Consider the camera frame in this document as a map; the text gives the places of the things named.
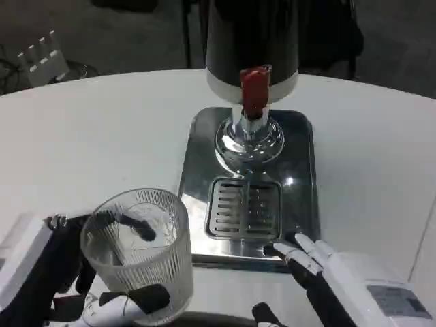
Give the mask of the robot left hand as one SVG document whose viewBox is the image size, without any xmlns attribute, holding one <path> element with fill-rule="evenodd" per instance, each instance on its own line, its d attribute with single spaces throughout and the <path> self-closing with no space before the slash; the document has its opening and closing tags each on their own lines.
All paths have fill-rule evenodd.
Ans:
<svg viewBox="0 0 436 327">
<path fill-rule="evenodd" d="M 170 304 L 160 284 L 92 299 L 95 270 L 80 248 L 88 215 L 21 214 L 1 241 L 1 325 L 126 326 Z"/>
</svg>

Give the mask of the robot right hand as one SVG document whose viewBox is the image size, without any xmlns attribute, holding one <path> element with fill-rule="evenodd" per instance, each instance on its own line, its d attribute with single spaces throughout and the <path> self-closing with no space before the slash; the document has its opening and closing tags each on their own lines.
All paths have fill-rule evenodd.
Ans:
<svg viewBox="0 0 436 327">
<path fill-rule="evenodd" d="M 434 326 L 432 315 L 386 263 L 364 253 L 334 250 L 302 233 L 266 251 L 279 257 L 324 326 Z"/>
</svg>

